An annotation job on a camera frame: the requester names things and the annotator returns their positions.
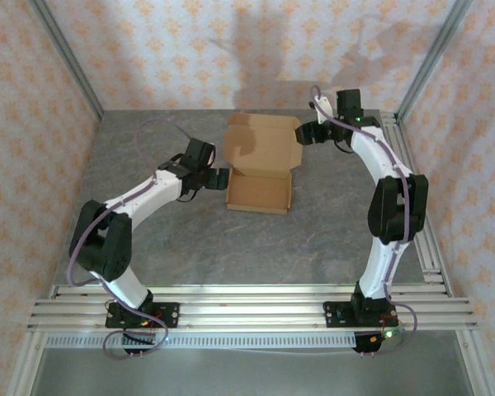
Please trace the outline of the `brown cardboard box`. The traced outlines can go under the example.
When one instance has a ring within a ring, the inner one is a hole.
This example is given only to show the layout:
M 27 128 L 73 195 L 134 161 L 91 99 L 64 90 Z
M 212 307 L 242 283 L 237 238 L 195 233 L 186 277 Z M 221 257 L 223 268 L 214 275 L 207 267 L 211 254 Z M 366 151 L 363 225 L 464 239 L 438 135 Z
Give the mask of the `brown cardboard box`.
M 230 164 L 226 205 L 230 210 L 287 214 L 292 173 L 302 163 L 294 116 L 234 113 L 224 133 Z

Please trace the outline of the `grey metal lower shelf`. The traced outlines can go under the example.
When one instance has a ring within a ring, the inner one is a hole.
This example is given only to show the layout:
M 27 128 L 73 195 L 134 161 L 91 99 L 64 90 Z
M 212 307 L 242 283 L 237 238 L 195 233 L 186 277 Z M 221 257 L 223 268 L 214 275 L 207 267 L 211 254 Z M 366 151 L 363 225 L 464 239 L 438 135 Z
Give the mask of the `grey metal lower shelf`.
M 31 396 L 474 396 L 456 351 L 421 342 L 387 356 L 164 350 L 113 361 L 45 351 Z

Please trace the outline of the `aluminium frame post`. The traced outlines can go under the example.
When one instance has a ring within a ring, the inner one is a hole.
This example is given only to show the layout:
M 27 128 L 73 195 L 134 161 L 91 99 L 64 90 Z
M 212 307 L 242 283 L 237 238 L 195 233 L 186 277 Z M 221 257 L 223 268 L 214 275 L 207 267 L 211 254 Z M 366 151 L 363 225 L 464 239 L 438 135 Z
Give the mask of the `aluminium frame post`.
M 71 73 L 73 80 L 82 92 L 90 110 L 98 121 L 102 121 L 105 110 L 97 94 L 95 93 L 90 81 L 85 74 L 83 67 L 79 63 L 71 45 L 63 33 L 59 23 L 50 10 L 46 0 L 27 0 L 31 8 L 39 18 L 42 26 L 45 28 L 49 39 L 56 48 L 64 65 Z
M 454 1 L 452 8 L 448 12 L 435 39 L 431 43 L 430 49 L 427 51 L 424 60 L 417 70 L 414 79 L 409 85 L 399 108 L 394 112 L 394 118 L 399 124 L 403 123 L 408 118 L 410 110 L 422 93 L 427 81 L 441 59 L 441 56 L 445 53 L 446 48 L 453 39 L 456 31 L 459 29 L 461 22 L 464 20 L 473 2 L 474 0 Z

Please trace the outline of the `aluminium mounting rail beam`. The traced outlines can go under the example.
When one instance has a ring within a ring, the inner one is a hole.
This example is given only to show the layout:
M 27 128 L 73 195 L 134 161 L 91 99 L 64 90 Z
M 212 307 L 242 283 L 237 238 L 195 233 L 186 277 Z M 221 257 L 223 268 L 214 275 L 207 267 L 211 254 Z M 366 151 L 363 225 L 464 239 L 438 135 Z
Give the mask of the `aluminium mounting rail beam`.
M 159 302 L 180 305 L 178 332 L 320 332 L 323 303 L 348 301 L 351 285 L 175 285 L 151 288 Z M 392 298 L 405 326 L 420 330 L 464 330 L 479 321 L 465 297 L 448 295 L 442 284 L 396 285 Z M 97 331 L 105 328 L 108 294 L 100 287 L 58 287 L 35 302 L 30 330 Z

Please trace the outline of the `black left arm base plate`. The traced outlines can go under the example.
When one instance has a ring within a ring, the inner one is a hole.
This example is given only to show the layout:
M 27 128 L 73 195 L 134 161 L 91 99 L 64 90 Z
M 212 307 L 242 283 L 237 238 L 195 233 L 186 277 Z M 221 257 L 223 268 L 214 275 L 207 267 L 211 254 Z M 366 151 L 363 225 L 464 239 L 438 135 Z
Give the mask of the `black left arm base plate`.
M 168 328 L 176 328 L 178 323 L 179 303 L 151 302 L 142 307 L 142 311 L 163 321 Z M 111 302 L 107 305 L 105 321 L 106 328 L 137 329 L 160 328 L 156 321 L 149 320 L 123 308 L 119 303 Z

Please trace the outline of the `aluminium side rail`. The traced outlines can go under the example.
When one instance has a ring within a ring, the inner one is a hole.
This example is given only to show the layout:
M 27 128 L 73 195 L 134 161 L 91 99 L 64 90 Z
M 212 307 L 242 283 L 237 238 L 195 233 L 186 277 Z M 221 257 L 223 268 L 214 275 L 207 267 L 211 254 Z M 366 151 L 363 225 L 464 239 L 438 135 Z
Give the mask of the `aluminium side rail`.
M 415 174 L 420 174 L 421 169 L 417 165 L 416 157 L 410 147 L 404 125 L 397 120 L 392 112 L 380 112 L 384 125 L 384 136 L 399 159 Z M 426 283 L 442 284 L 444 292 L 451 296 L 450 280 L 446 273 L 445 264 L 440 247 L 432 228 L 430 218 L 431 210 L 427 208 L 426 219 L 422 231 L 417 233 L 413 240 L 418 260 L 422 268 L 422 274 Z

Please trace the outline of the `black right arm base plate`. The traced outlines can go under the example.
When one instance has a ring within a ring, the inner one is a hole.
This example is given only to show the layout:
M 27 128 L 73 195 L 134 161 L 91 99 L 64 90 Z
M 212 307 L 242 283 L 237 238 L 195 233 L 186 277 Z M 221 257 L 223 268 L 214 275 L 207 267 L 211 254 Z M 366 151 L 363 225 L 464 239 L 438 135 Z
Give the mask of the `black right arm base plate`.
M 323 304 L 328 328 L 382 328 L 397 327 L 395 308 L 386 300 L 373 300 L 372 305 L 358 306 L 352 302 L 326 301 Z

